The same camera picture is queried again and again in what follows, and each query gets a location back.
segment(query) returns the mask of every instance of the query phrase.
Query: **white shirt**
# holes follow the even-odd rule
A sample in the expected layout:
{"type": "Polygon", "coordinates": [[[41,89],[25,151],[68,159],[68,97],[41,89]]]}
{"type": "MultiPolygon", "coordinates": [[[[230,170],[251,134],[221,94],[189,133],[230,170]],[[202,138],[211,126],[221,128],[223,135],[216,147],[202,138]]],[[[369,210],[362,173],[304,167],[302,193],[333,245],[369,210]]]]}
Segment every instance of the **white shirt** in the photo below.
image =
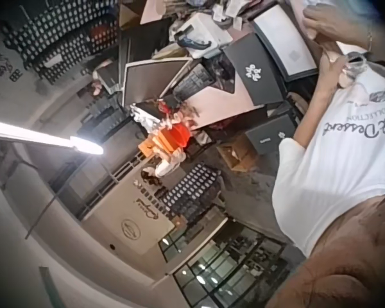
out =
{"type": "Polygon", "coordinates": [[[368,68],[336,92],[307,149],[284,139],[279,152],[277,221],[309,256],[336,218],[385,194],[385,78],[368,68]]]}
{"type": "Polygon", "coordinates": [[[179,165],[187,158],[187,155],[185,155],[182,148],[178,148],[175,150],[172,155],[169,162],[166,160],[162,160],[155,168],[155,176],[157,178],[162,178],[165,175],[170,174],[173,172],[176,168],[179,167],[179,165]]]}

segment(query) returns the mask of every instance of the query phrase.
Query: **fluorescent light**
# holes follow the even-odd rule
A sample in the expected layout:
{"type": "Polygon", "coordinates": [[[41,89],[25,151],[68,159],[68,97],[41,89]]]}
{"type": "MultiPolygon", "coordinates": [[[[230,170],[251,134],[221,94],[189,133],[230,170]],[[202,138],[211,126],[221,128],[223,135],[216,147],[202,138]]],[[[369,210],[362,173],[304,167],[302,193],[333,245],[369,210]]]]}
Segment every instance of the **fluorescent light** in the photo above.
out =
{"type": "Polygon", "coordinates": [[[49,144],[52,146],[63,146],[65,148],[74,148],[78,151],[101,155],[103,154],[103,148],[98,144],[78,138],[70,137],[70,139],[60,138],[57,136],[49,135],[48,133],[39,133],[34,130],[27,130],[14,125],[9,125],[0,122],[0,138],[11,139],[17,141],[35,142],[41,144],[49,144]]]}
{"type": "Polygon", "coordinates": [[[74,136],[70,137],[70,141],[72,142],[73,147],[80,152],[94,155],[101,155],[104,153],[103,148],[94,142],[74,136]]]}
{"type": "Polygon", "coordinates": [[[205,284],[205,280],[204,280],[203,277],[197,276],[197,280],[198,280],[198,282],[199,282],[200,284],[205,284]]]}

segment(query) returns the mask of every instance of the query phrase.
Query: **person's arm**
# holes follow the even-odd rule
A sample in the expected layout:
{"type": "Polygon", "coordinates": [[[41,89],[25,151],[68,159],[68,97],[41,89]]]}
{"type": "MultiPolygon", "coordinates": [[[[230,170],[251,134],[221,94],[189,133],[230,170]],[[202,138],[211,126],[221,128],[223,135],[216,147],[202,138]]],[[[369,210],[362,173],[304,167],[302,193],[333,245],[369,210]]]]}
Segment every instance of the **person's arm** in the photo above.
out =
{"type": "Polygon", "coordinates": [[[302,118],[293,137],[293,139],[305,149],[308,147],[312,137],[314,137],[316,128],[332,101],[339,75],[346,61],[347,59],[344,56],[339,57],[334,63],[330,63],[325,54],[321,58],[320,76],[314,95],[309,103],[307,113],[302,118]]]}
{"type": "Polygon", "coordinates": [[[166,162],[171,161],[171,156],[168,155],[163,149],[159,148],[158,146],[155,146],[153,148],[153,152],[157,154],[162,160],[165,160],[166,162]]]}
{"type": "Polygon", "coordinates": [[[327,4],[308,6],[304,10],[303,23],[312,30],[308,32],[310,39],[335,40],[370,49],[375,58],[385,61],[385,26],[382,24],[354,18],[327,4]]]}

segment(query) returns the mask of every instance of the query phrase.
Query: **black keyboard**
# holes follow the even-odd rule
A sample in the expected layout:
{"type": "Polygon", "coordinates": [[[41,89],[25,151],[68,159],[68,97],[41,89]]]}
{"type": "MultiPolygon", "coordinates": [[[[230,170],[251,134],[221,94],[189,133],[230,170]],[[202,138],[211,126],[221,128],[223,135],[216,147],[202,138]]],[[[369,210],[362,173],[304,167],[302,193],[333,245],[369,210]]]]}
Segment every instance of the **black keyboard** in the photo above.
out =
{"type": "Polygon", "coordinates": [[[204,66],[202,66],[202,64],[198,64],[173,89],[173,95],[176,99],[185,101],[205,87],[212,85],[214,82],[215,79],[204,68],[204,66]]]}

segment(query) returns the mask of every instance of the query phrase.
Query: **logo on wall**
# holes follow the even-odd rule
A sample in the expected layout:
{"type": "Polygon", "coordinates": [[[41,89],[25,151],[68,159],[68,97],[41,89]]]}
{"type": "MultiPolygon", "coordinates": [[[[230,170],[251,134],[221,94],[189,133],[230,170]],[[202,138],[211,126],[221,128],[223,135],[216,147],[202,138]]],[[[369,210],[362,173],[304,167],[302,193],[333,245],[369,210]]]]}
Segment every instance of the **logo on wall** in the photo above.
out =
{"type": "Polygon", "coordinates": [[[124,219],[121,222],[121,230],[123,231],[124,236],[132,241],[138,240],[141,236],[139,226],[137,226],[137,224],[130,219],[124,219]]]}
{"type": "Polygon", "coordinates": [[[148,218],[154,220],[158,219],[158,213],[151,209],[151,207],[154,208],[154,205],[145,204],[140,198],[137,198],[137,200],[135,200],[134,202],[140,207],[140,209],[145,213],[148,218]]]}
{"type": "Polygon", "coordinates": [[[256,68],[255,65],[251,64],[246,67],[246,76],[253,81],[258,81],[261,79],[261,69],[256,68]]]}
{"type": "Polygon", "coordinates": [[[10,60],[0,53],[0,77],[5,76],[6,73],[10,75],[9,79],[13,82],[16,82],[22,76],[20,70],[13,70],[13,65],[10,63],[10,60]]]}

